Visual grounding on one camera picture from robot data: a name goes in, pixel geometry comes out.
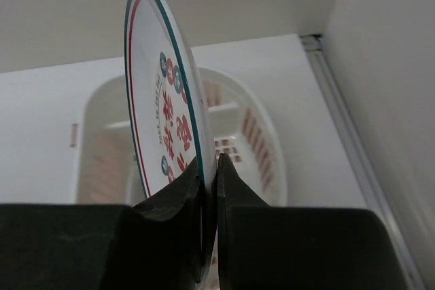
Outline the white plate red Chinese characters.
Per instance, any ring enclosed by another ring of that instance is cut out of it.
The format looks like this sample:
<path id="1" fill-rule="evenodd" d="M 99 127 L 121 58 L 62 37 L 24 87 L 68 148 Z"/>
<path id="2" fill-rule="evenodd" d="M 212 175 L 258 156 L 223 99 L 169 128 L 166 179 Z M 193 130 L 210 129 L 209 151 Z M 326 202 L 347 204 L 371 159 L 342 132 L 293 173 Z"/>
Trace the white plate red Chinese characters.
<path id="1" fill-rule="evenodd" d="M 205 91 L 192 55 L 166 0 L 128 0 L 124 67 L 133 144 L 146 197 L 196 164 L 200 183 L 201 254 L 205 280 L 213 253 L 217 172 Z"/>

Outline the white dish rack basket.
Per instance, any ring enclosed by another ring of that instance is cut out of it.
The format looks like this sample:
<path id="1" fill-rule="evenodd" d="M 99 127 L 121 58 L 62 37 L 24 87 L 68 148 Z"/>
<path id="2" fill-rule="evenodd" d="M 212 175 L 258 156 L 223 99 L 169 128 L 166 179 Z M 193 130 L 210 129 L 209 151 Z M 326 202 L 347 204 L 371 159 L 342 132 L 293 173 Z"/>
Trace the white dish rack basket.
<path id="1" fill-rule="evenodd" d="M 230 156 L 239 176 L 265 202 L 288 202 L 286 167 L 275 126 L 253 91 L 219 71 L 200 68 L 215 153 Z M 80 127 L 75 201 L 131 204 L 144 192 L 131 134 L 124 76 L 90 97 Z"/>

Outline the aluminium side rail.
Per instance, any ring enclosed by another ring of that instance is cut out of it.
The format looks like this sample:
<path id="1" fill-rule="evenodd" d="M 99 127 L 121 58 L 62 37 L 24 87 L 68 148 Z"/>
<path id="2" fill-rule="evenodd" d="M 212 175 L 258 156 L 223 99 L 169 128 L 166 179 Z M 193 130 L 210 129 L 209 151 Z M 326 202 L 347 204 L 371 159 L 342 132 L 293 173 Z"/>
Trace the aluminium side rail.
<path id="1" fill-rule="evenodd" d="M 366 207 L 374 212 L 385 226 L 400 262 L 409 289 L 428 289 L 417 261 L 407 245 L 399 225 L 385 197 L 372 160 L 369 158 L 343 92 L 330 68 L 324 52 L 323 35 L 299 37 L 335 128 L 345 148 L 353 173 L 358 181 Z"/>

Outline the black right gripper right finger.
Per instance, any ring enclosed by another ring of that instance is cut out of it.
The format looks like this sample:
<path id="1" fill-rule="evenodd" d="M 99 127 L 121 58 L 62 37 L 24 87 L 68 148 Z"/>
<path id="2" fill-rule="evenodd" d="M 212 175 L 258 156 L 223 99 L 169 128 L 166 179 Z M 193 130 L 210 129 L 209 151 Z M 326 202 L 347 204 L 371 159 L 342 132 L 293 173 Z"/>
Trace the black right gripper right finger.
<path id="1" fill-rule="evenodd" d="M 229 155 L 217 168 L 222 289 L 425 289 L 387 217 L 370 209 L 271 206 Z"/>

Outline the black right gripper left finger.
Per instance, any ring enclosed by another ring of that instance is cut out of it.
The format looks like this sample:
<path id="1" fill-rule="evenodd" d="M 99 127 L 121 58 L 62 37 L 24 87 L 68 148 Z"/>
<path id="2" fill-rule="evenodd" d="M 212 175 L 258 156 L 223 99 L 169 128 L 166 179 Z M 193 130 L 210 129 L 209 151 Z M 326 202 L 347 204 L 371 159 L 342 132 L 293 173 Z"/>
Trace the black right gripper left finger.
<path id="1" fill-rule="evenodd" d="M 203 186 L 191 161 L 135 206 L 4 204 L 2 289 L 196 289 Z"/>

